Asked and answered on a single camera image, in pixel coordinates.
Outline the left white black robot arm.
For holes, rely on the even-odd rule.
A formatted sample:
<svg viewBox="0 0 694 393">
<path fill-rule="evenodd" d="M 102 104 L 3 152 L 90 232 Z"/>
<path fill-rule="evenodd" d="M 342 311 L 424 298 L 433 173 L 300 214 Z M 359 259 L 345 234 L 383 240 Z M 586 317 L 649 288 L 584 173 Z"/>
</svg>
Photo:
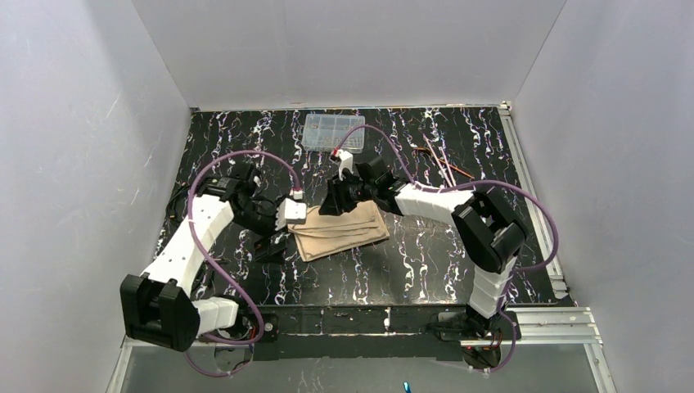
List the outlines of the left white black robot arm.
<svg viewBox="0 0 694 393">
<path fill-rule="evenodd" d="M 142 273 L 127 275 L 120 285 L 127 337 L 183 352 L 197 337 L 236 325 L 239 298 L 192 299 L 204 254 L 229 224 L 271 237 L 289 220 L 305 217 L 293 195 L 275 200 L 262 196 L 261 178 L 254 165 L 242 163 L 226 176 L 205 177 L 188 188 L 193 216 L 181 222 Z"/>
</svg>

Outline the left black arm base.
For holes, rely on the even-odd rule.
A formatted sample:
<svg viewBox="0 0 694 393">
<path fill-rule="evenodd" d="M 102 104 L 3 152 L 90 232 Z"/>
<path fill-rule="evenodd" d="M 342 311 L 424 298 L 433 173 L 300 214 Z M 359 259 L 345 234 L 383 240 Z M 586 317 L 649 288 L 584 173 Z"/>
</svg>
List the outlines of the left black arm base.
<svg viewBox="0 0 694 393">
<path fill-rule="evenodd" d="M 263 324 L 253 314 L 243 314 L 231 327 L 218 329 L 216 334 L 226 340 L 247 341 L 260 333 L 260 342 L 274 342 L 279 335 L 279 318 L 276 314 L 262 314 Z"/>
</svg>

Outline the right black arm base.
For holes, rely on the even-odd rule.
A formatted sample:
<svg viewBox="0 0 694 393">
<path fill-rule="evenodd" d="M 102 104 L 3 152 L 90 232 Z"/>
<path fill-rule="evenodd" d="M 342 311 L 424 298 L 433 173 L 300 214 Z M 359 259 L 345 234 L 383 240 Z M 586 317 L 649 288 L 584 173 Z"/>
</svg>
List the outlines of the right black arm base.
<svg viewBox="0 0 694 393">
<path fill-rule="evenodd" d="M 430 316 L 422 329 L 441 341 L 480 341 L 482 345 L 495 346 L 510 341 L 513 334 L 522 338 L 516 313 L 506 311 L 491 318 L 483 318 L 475 311 L 443 311 Z"/>
</svg>

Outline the beige cloth napkin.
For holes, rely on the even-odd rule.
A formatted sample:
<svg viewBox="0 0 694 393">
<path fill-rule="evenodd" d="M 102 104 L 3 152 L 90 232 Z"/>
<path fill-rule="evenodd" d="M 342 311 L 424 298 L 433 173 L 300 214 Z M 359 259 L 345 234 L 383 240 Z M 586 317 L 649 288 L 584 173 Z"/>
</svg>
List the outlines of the beige cloth napkin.
<svg viewBox="0 0 694 393">
<path fill-rule="evenodd" d="M 312 262 L 329 255 L 367 246 L 390 237 L 381 211 L 373 201 L 359 202 L 349 213 L 320 215 L 319 207 L 308 209 L 304 224 L 288 226 L 294 234 L 300 257 Z"/>
</svg>

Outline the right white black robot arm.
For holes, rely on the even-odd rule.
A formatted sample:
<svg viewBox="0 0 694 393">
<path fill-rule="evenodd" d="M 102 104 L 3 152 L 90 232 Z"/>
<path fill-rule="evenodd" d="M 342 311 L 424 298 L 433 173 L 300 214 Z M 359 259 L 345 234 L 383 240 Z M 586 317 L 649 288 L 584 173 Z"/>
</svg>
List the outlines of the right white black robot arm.
<svg viewBox="0 0 694 393">
<path fill-rule="evenodd" d="M 496 187 L 426 192 L 395 176 L 380 157 L 356 163 L 351 153 L 338 150 L 332 159 L 339 165 L 338 173 L 327 183 L 320 215 L 340 216 L 372 201 L 386 213 L 450 225 L 475 265 L 469 314 L 491 319 L 498 313 L 504 287 L 529 231 Z"/>
</svg>

